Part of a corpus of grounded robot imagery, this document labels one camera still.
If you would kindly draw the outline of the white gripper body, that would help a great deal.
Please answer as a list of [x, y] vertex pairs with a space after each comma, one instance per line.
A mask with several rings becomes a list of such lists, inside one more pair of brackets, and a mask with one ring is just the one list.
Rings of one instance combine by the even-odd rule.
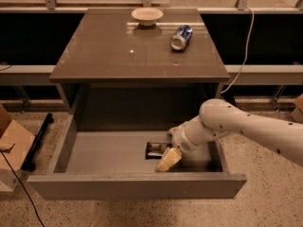
[[195, 144], [187, 135], [186, 123], [178, 126], [178, 131], [171, 136], [171, 143], [182, 153], [190, 153], [199, 147], [199, 144]]

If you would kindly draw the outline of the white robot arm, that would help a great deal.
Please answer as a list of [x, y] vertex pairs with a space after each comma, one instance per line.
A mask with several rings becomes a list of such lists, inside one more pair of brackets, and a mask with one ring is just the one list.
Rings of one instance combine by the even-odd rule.
[[303, 166], [302, 124], [249, 114], [222, 99], [212, 98], [201, 105], [197, 116], [169, 130], [172, 147], [164, 151], [155, 171], [169, 171], [184, 155], [230, 132]]

